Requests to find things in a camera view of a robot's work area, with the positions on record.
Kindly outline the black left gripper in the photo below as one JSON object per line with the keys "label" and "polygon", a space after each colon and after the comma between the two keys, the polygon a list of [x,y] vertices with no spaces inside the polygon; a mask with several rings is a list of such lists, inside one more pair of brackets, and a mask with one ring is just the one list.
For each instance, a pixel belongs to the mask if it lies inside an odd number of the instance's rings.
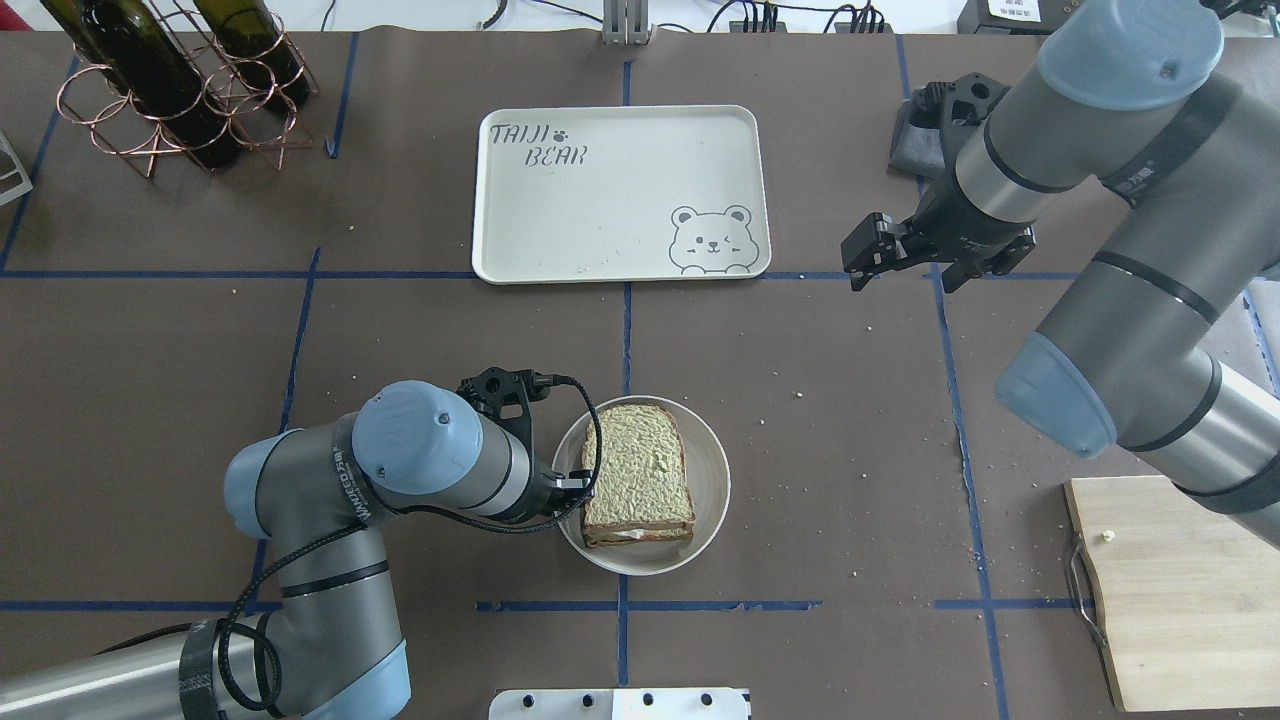
{"label": "black left gripper", "polygon": [[576,493],[593,487],[593,470],[554,471],[538,456],[531,405],[564,375],[492,366],[460,382],[458,396],[480,416],[480,456],[463,478],[475,500],[462,512],[497,523],[526,523],[567,512]]}

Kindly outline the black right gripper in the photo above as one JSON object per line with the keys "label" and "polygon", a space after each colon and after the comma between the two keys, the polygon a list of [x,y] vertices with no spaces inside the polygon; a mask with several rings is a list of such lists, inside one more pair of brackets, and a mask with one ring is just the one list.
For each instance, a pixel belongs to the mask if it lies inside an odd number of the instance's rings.
{"label": "black right gripper", "polygon": [[1007,91],[1006,85],[988,76],[970,73],[929,82],[911,92],[910,97],[920,94],[937,102],[946,168],[931,179],[934,184],[905,225],[873,211],[842,241],[842,268],[852,292],[864,290],[879,274],[901,269],[908,259],[913,264],[948,263],[941,279],[943,292],[954,293],[969,279],[1007,275],[1036,249],[1032,225],[1018,227],[982,211],[959,179],[960,150]]}

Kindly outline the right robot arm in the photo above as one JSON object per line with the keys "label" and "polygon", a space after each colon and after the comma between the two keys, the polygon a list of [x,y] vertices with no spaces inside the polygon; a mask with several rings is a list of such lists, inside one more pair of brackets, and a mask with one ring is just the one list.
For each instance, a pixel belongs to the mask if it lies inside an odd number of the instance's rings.
{"label": "right robot arm", "polygon": [[854,290],[945,264],[946,291],[1004,274],[1088,178],[1130,211],[1027,337],[996,395],[1080,457],[1117,446],[1201,507],[1277,543],[1277,400],[1201,341],[1277,278],[1277,109],[1219,72],[1199,1],[1088,1],[1039,50],[901,224],[842,242]]}

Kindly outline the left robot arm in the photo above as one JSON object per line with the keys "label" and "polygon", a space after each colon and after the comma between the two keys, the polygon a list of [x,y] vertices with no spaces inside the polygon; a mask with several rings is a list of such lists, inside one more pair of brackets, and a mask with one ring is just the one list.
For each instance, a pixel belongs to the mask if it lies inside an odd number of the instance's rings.
{"label": "left robot arm", "polygon": [[163,628],[3,683],[5,719],[393,719],[412,691],[381,527],[430,512],[544,530],[593,470],[535,452],[531,404],[575,378],[490,368],[448,391],[380,389],[357,413],[239,451],[224,500],[276,560],[218,619]]}

